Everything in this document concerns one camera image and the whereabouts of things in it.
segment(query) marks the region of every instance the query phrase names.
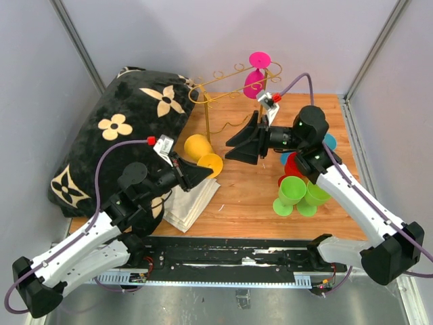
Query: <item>pillow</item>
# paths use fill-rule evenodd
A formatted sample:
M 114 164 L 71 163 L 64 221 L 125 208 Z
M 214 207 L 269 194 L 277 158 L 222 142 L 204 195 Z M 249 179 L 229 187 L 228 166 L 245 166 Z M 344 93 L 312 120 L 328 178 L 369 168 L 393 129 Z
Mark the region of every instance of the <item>pillow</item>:
M 65 217 L 91 217 L 96 208 L 95 170 L 101 155 L 119 142 L 152 135 L 165 134 L 177 141 L 194 107 L 188 98 L 192 86 L 190 79 L 178 74 L 123 68 L 97 102 L 55 172 L 48 199 L 60 206 Z M 198 92 L 193 91 L 191 97 L 197 100 Z M 117 179 L 135 161 L 144 163 L 149 173 L 166 167 L 150 146 L 133 144 L 115 149 L 102 163 L 99 174 L 102 204 L 118 191 Z

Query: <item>gray floor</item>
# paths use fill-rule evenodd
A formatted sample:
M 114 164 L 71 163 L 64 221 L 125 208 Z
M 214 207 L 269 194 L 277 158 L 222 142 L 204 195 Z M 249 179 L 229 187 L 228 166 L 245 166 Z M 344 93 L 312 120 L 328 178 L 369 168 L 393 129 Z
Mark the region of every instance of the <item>gray floor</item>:
M 408 324 L 396 285 L 383 287 L 364 277 L 351 278 L 326 299 L 307 290 L 252 288 L 249 308 L 239 302 L 235 288 L 148 286 L 122 294 L 88 284 L 67 297 L 45 325 Z

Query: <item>yellow cup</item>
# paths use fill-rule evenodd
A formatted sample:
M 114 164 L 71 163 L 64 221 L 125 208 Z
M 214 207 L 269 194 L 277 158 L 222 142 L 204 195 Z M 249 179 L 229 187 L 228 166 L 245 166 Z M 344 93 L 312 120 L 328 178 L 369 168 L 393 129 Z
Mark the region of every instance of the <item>yellow cup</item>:
M 185 153 L 197 163 L 197 166 L 211 168 L 214 172 L 208 178 L 215 178 L 223 170 L 223 159 L 214 153 L 208 139 L 202 134 L 188 137 L 183 145 Z

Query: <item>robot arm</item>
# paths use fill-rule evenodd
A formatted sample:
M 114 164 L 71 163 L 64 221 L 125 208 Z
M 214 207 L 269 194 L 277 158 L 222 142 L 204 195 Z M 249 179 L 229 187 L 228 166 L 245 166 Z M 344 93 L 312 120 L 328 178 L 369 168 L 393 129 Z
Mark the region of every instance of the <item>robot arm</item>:
M 227 143 L 234 147 L 225 158 L 257 164 L 269 148 L 295 150 L 296 166 L 312 183 L 328 192 L 359 224 L 367 242 L 341 240 L 324 234 L 308 245 L 312 262 L 338 262 L 363 268 L 379 284 L 386 285 L 419 261 L 420 251 L 400 232 L 406 233 L 420 246 L 424 230 L 416 222 L 407 225 L 386 210 L 350 174 L 334 152 L 322 142 L 329 125 L 325 114 L 316 106 L 305 106 L 292 127 L 271 126 L 273 112 L 279 109 L 275 96 L 261 92 L 259 102 L 267 109 L 260 122 L 256 111 L 248 124 Z
M 178 157 L 172 146 L 173 140 L 165 136 L 154 146 L 166 168 L 150 175 L 144 164 L 129 164 L 118 178 L 120 190 L 102 205 L 102 211 L 47 252 L 14 262 L 14 280 L 20 282 L 16 288 L 34 318 L 53 311 L 76 287 L 107 269 L 134 267 L 143 260 L 144 247 L 135 226 L 151 234 L 164 213 L 160 197 L 175 186 L 188 192 L 212 173 Z M 130 227 L 133 231 L 123 234 Z

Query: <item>wooden tabletop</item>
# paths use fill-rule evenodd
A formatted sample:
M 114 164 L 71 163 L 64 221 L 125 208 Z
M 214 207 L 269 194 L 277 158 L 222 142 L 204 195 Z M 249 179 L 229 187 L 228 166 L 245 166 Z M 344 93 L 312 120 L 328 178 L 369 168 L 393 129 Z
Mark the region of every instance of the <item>wooden tabletop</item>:
M 285 95 L 279 103 L 280 110 L 273 125 L 291 126 L 298 111 L 308 104 L 309 95 Z M 240 124 L 248 114 L 259 109 L 255 100 L 250 100 L 243 95 L 237 98 L 227 96 L 212 105 L 210 109 L 210 130 L 212 132 L 221 130 L 226 122 L 234 125 Z M 337 96 L 316 95 L 315 105 L 325 112 L 330 125 L 329 132 L 337 139 L 336 153 L 358 179 Z M 212 147 L 216 154 L 224 157 L 224 154 L 230 150 L 225 147 L 225 142 L 243 125 L 238 127 L 228 125 L 222 132 L 211 136 Z M 190 135 L 205 134 L 205 132 L 203 105 L 197 105 L 179 137 L 175 151 L 184 158 L 188 158 L 183 151 L 183 143 Z M 279 154 L 269 150 L 268 156 L 259 160 L 256 166 L 234 160 L 224 160 L 223 172 L 216 178 L 221 187 L 189 231 L 184 234 L 163 220 L 154 234 L 311 239 L 328 233 L 346 239 L 365 239 L 358 225 L 334 199 L 319 207 L 316 215 L 311 218 L 303 217 L 296 209 L 286 218 L 276 215 L 272 209 L 272 203 L 278 196 L 277 180 L 284 174 L 279 158 Z M 71 232 L 82 226 L 85 220 L 85 218 L 74 218 Z

